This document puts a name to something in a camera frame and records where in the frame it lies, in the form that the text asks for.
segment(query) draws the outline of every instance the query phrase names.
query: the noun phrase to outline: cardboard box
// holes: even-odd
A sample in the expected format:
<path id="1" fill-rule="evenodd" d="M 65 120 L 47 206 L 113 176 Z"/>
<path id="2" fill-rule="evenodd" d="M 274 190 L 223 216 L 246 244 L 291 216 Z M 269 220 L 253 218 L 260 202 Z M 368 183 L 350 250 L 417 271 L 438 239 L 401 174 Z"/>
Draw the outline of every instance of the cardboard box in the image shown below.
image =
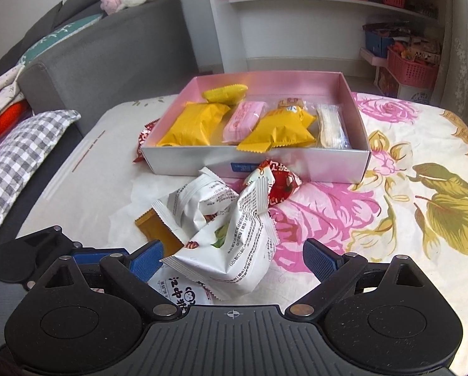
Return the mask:
<path id="1" fill-rule="evenodd" d="M 400 84 L 386 67 L 377 68 L 375 85 L 384 96 L 417 102 L 423 105 L 428 105 L 433 95 L 431 89 L 421 89 L 420 87 Z"/>
<path id="2" fill-rule="evenodd" d="M 416 59 L 425 60 L 430 64 L 439 65 L 441 63 L 441 52 L 439 42 L 420 37 L 412 37 L 409 49 L 415 54 Z"/>
<path id="3" fill-rule="evenodd" d="M 202 92 L 220 86 L 245 84 L 247 100 L 277 103 L 285 97 L 301 97 L 341 107 L 344 125 L 353 149 L 273 148 L 266 154 L 238 151 L 222 145 L 222 121 L 211 138 L 211 146 L 157 147 L 187 102 L 203 102 Z M 345 77 L 339 72 L 266 71 L 195 77 L 182 90 L 142 145 L 142 153 L 155 174 L 196 176 L 207 166 L 220 177 L 247 176 L 263 160 L 285 164 L 304 180 L 323 182 L 361 182 L 370 159 L 368 136 Z"/>

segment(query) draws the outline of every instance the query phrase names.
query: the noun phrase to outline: curtain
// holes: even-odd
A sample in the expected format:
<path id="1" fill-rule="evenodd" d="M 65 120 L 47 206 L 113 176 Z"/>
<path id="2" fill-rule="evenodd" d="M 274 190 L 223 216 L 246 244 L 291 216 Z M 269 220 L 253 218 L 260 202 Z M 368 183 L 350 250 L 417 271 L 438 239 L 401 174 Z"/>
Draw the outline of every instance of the curtain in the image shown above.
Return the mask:
<path id="1" fill-rule="evenodd" d="M 468 126 L 468 0 L 446 0 L 441 64 L 430 103 Z"/>

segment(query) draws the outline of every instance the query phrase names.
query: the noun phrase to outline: pink snack wrapper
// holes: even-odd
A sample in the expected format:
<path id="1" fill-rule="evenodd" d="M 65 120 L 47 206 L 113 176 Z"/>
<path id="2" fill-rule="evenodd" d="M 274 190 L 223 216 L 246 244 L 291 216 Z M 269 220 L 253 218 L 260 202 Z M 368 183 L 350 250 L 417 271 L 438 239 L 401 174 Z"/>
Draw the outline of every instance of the pink snack wrapper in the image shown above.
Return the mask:
<path id="1" fill-rule="evenodd" d="M 223 142 L 239 144 L 255 128 L 266 102 L 240 102 L 223 129 Z"/>

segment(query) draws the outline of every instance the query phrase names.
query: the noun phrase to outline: sofa armrest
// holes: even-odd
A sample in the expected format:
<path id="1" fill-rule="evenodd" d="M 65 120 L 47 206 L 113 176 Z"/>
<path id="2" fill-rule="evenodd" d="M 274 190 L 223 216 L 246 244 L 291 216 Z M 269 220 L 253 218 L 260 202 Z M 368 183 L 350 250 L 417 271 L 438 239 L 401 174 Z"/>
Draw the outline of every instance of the sofa armrest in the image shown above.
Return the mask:
<path id="1" fill-rule="evenodd" d="M 35 112 L 77 110 L 85 135 L 113 106 L 178 93 L 197 73 L 180 0 L 157 0 L 60 42 L 18 84 Z"/>

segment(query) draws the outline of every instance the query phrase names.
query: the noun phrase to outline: teal cushion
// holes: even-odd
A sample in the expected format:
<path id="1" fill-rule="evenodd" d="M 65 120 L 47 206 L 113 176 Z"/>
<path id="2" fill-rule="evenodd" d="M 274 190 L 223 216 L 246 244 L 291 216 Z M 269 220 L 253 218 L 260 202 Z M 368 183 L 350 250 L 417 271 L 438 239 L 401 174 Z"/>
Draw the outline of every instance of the teal cushion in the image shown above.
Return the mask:
<path id="1" fill-rule="evenodd" d="M 71 22 L 70 24 L 57 29 L 56 31 L 46 35 L 44 38 L 33 44 L 18 61 L 19 64 L 28 64 L 30 61 L 38 57 L 43 52 L 55 46 L 58 42 L 67 39 L 68 37 L 77 34 L 83 29 L 97 23 L 102 18 L 102 14 L 92 15 L 80 20 Z"/>

